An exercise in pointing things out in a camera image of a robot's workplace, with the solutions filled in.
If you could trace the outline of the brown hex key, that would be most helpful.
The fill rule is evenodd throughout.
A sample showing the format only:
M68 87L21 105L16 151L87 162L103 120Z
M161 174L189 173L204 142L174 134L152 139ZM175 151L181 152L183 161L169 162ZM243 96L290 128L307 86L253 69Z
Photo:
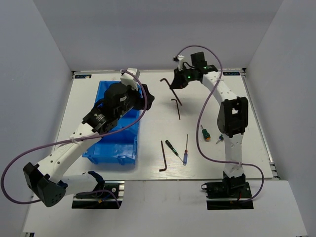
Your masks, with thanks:
M181 120L181 116L180 116L180 111L179 111L179 103L177 99L171 99L170 101L173 101L176 103L176 108L177 108L177 114L178 114L178 119Z
M161 151L162 151L162 157L163 157L163 162L164 162L164 168L159 169L159 172L164 172L167 170L167 162L166 162L166 157L165 157L165 152L164 152L164 146L163 146L163 141L160 141L161 144Z
M162 78L159 80L160 82L166 82L166 84L168 85L169 89L171 90L171 92L173 93L173 95L175 96L177 102L180 104L180 106L182 106L182 102L180 101L179 97L177 96L177 94L175 93L175 91L171 88L171 84L169 83L169 81L166 78Z

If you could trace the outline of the brown hex key front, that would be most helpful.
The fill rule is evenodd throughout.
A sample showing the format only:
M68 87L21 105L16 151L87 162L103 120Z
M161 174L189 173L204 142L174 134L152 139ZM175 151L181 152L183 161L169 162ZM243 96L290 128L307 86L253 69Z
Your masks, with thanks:
M165 152L164 152L164 146L163 146L163 141L160 141L161 144L161 151L162 151L162 157L163 157L163 162L164 162L164 168L159 169L159 172L164 172L167 170L167 162L166 162L166 157L165 157Z

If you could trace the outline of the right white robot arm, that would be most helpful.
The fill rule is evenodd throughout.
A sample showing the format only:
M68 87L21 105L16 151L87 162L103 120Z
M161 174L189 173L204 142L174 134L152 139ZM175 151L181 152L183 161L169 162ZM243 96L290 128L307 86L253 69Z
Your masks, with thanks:
M225 162L223 171L223 192L234 197L245 185L245 174L242 168L242 139L248 126L248 100L232 92L220 78L221 72L213 65L208 65L203 52L191 55L192 66L185 67L185 57L173 58L178 63L174 70L171 89L183 89L191 81L199 81L209 89L220 109L217 126L223 134L225 144Z

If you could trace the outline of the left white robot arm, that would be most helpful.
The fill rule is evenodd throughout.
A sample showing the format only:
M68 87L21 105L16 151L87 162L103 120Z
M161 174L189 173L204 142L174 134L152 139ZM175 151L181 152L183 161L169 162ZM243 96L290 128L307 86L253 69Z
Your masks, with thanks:
M28 187L47 207L56 205L67 195L90 193L93 197L101 196L105 184L101 175L88 171L82 175L66 176L66 171L101 140L101 135L114 129L120 118L132 109L149 110L154 99L146 84L141 90L134 90L121 82L112 83L73 132L74 141L60 145L37 164L24 166Z

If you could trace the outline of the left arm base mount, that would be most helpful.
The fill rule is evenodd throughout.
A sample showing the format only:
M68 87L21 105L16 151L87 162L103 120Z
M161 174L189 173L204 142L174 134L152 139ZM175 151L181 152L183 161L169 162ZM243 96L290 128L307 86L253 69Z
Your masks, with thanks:
M72 209L119 209L124 196L124 181L105 182L104 191L93 194L76 194Z

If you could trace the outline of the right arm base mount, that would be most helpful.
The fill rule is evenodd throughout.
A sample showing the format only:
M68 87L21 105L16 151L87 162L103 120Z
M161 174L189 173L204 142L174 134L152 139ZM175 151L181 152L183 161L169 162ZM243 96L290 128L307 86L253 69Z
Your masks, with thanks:
M207 182L201 185L206 193L208 210L253 209L252 192L245 180L233 181L224 178L220 182Z

